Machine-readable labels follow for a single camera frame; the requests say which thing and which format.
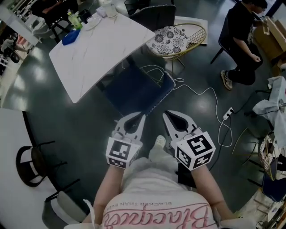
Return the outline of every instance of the white shirt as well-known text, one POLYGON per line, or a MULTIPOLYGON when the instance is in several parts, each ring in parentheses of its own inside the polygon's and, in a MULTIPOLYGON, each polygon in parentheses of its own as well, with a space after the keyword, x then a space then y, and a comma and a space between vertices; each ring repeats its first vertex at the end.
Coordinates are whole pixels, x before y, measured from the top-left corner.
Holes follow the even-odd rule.
POLYGON ((148 168, 122 181, 123 192, 106 206, 101 225, 68 225, 65 229, 186 229, 228 227, 253 229, 251 220, 220 221, 204 197, 179 185, 172 174, 148 168))

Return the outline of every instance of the power strip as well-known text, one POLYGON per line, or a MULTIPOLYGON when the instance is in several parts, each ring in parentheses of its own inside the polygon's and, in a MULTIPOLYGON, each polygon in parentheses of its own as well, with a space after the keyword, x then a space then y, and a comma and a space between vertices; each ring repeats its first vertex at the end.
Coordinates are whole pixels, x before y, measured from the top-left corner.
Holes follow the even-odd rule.
POLYGON ((232 112, 233 112, 233 108, 231 107, 231 108, 229 108, 228 111, 224 114, 223 120, 227 120, 228 117, 232 114, 232 112))

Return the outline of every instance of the hand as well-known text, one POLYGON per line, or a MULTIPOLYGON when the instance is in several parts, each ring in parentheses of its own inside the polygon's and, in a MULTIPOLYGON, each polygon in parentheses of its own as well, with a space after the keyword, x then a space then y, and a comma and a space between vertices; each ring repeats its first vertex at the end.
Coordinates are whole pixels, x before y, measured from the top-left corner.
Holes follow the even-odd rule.
POLYGON ((261 61, 260 58, 259 58, 259 56, 257 56, 257 55, 252 54, 250 57, 251 57, 255 62, 260 62, 260 61, 261 61))

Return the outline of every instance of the plate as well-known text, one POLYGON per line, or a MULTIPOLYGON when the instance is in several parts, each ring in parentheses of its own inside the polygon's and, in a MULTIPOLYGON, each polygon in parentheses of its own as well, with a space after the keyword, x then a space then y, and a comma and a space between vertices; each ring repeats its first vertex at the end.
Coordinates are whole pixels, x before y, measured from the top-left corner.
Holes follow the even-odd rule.
POLYGON ((95 26, 97 26, 101 22, 101 18, 96 17, 94 20, 89 21, 86 25, 84 25, 84 29, 86 31, 93 29, 95 26))

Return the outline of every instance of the dark floor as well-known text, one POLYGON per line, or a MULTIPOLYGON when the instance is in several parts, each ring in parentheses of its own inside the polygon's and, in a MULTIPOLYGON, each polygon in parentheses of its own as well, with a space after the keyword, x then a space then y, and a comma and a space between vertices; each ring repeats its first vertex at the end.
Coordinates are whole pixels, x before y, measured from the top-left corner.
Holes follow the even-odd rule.
MULTIPOLYGON (((90 2, 81 7, 88 8, 90 2)), ((152 0, 152 4, 165 4, 165 0, 152 0)), ((220 79, 219 72, 223 69, 234 68, 236 65, 226 54, 222 53, 210 65, 211 59, 219 50, 218 38, 228 10, 234 5, 232 0, 175 0, 177 15, 196 17, 208 20, 208 45, 200 46, 186 54, 182 59, 185 69, 175 61, 175 73, 182 77, 185 83, 197 92, 213 87, 218 97, 219 118, 233 107, 237 110, 256 89, 266 89, 266 79, 271 77, 270 66, 264 57, 263 65, 256 71, 257 79, 251 86, 234 85, 231 92, 227 91, 220 79)), ((55 46, 53 40, 44 40, 38 44, 25 59, 18 71, 17 79, 8 91, 4 106, 11 109, 23 109, 28 112, 29 122, 37 143, 55 140, 56 143, 42 148, 44 157, 49 164, 67 161, 56 173, 57 182, 64 186, 74 179, 80 178, 69 194, 82 207, 86 208, 82 199, 94 200, 96 191, 108 168, 105 159, 105 149, 108 137, 114 129, 115 119, 120 114, 112 107, 100 90, 95 86, 77 104, 73 104, 66 93, 49 58, 49 51, 55 46)), ((144 52, 135 52, 133 57, 138 66, 147 64, 160 64, 144 52)), ((267 95, 254 96, 245 109, 232 116, 231 128, 233 131, 233 144, 222 148, 220 158, 211 170, 225 196, 231 210, 240 209, 253 195, 257 187, 250 184, 247 178, 258 179, 258 169, 249 163, 241 166, 246 156, 232 155, 234 143, 240 133, 249 127, 257 136, 263 135, 269 128, 262 118, 245 117, 243 112, 251 108, 267 95)), ((148 116, 143 132, 144 143, 142 155, 147 155, 156 136, 166 135, 162 120, 162 112, 171 109, 185 113, 192 117, 199 127, 208 131, 217 150, 219 123, 215 116, 215 97, 212 91, 197 96, 187 88, 172 92, 148 116)), ((221 139, 226 131, 222 128, 221 139)), ((230 135, 225 144, 229 144, 230 135)), ((253 137, 246 134, 235 153, 247 153, 254 146, 253 137)))

